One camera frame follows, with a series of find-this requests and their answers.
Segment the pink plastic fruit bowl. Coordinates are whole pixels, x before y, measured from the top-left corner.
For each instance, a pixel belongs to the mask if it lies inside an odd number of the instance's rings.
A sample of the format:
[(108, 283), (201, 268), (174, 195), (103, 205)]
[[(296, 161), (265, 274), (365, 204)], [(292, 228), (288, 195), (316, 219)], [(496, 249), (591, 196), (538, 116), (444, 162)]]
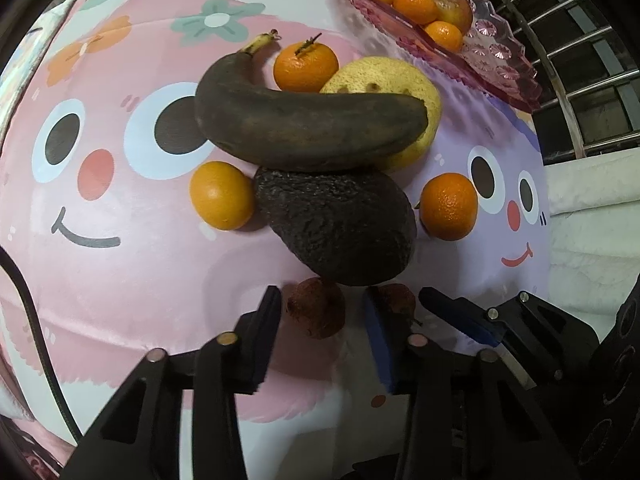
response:
[(509, 23), (488, 0), (343, 0), (388, 41), (450, 78), (531, 113), (539, 107), (537, 72)]

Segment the metal window grille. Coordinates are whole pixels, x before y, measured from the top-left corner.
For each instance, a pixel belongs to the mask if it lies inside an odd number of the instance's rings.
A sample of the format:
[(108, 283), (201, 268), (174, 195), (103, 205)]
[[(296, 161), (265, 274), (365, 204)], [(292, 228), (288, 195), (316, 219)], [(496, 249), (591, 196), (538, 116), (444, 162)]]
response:
[(489, 0), (536, 68), (548, 165), (639, 144), (639, 63), (591, 0)]

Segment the yellow pear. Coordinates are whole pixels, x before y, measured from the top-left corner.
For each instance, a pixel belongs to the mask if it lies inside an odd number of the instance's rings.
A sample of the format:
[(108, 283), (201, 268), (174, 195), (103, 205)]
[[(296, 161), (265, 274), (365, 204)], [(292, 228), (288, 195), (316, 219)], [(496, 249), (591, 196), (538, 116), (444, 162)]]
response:
[(393, 93), (413, 96), (426, 108), (428, 124), (424, 133), (403, 151), (382, 163), (386, 172), (394, 172), (417, 162), (434, 142), (442, 101), (434, 84), (413, 65), (397, 58), (367, 56), (340, 68), (321, 88), (321, 93)]

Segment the white curtain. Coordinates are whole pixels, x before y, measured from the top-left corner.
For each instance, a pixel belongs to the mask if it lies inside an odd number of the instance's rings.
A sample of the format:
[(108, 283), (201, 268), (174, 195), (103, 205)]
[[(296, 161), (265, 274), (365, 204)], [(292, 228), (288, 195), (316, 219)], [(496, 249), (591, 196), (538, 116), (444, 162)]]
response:
[(604, 337), (639, 275), (639, 151), (546, 168), (549, 299)]

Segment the overripe black banana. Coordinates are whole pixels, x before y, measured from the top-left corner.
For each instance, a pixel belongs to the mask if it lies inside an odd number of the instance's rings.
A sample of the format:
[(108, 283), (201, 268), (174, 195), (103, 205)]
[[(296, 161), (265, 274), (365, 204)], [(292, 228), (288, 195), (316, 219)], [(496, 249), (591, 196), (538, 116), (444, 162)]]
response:
[(427, 110), (393, 93), (310, 94), (252, 81), (254, 56), (280, 38), (263, 32), (206, 70), (195, 90), (195, 120), (205, 139), (257, 166), (326, 171), (385, 162), (420, 138)]

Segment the red apple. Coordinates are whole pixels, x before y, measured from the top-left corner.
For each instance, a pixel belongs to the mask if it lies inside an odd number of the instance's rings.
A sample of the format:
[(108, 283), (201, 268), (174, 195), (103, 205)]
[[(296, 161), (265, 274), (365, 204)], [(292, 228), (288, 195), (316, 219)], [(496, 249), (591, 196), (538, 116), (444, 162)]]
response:
[(433, 0), (437, 6), (438, 19), (453, 24), (465, 35), (473, 23), (473, 12), (466, 0)]

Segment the stemmed mandarin orange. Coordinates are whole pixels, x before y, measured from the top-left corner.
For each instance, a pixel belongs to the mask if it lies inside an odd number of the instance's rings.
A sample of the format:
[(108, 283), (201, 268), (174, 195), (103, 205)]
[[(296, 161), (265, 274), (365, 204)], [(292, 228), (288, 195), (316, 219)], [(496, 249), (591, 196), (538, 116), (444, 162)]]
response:
[(319, 92), (340, 69), (334, 51), (318, 41), (320, 34), (282, 49), (272, 76), (282, 91)]

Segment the dark red fruit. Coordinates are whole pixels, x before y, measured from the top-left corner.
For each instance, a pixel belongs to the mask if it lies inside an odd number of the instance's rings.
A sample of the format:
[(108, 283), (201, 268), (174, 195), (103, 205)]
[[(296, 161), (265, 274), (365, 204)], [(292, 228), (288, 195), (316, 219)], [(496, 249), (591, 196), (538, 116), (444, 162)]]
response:
[(413, 320), (416, 312), (416, 296), (409, 287), (400, 283), (385, 284), (378, 288), (378, 296), (393, 314), (401, 316), (408, 322)]
[(326, 339), (344, 327), (346, 299), (337, 284), (324, 278), (308, 278), (294, 287), (286, 312), (309, 337)]

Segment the cartoon printed tablecloth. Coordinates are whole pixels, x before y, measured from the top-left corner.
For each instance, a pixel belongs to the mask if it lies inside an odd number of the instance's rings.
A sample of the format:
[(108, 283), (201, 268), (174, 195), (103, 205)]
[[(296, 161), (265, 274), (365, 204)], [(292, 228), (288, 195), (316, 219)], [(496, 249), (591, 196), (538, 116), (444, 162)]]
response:
[(540, 87), (511, 27), (487, 0), (462, 65), (416, 58), (419, 40), (370, 0), (78, 0), (17, 96), (1, 133), (1, 244), (24, 276), (53, 370), (87, 430), (145, 353), (200, 348), (257, 307), (270, 285), (309, 270), (268, 226), (209, 226), (191, 200), (202, 165), (225, 160), (198, 140), (198, 80), (263, 30), (284, 44), (318, 36), (348, 63), (365, 55), (416, 61), (442, 97), (430, 149), (396, 172), (409, 200), (444, 172), (480, 196), (473, 231), (427, 235), (401, 283), (434, 286), (484, 307), (521, 289), (548, 290), (547, 185), (532, 120), (520, 102)]

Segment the large mandarin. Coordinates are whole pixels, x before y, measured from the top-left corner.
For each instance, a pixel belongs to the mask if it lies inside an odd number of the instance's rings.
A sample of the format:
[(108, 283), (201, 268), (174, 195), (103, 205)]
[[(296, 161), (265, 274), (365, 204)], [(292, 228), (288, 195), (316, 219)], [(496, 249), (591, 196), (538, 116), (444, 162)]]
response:
[(459, 52), (463, 46), (463, 34), (456, 25), (445, 21), (434, 21), (424, 27), (424, 32), (439, 47), (449, 52)]

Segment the dark avocado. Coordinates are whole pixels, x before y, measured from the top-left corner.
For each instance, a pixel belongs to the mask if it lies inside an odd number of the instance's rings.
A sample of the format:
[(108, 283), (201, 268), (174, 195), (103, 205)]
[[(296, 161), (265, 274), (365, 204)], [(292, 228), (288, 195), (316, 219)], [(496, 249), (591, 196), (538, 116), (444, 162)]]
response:
[(303, 174), (259, 168), (258, 209), (305, 266), (346, 286), (396, 278), (416, 242), (416, 218), (406, 193), (378, 170)]

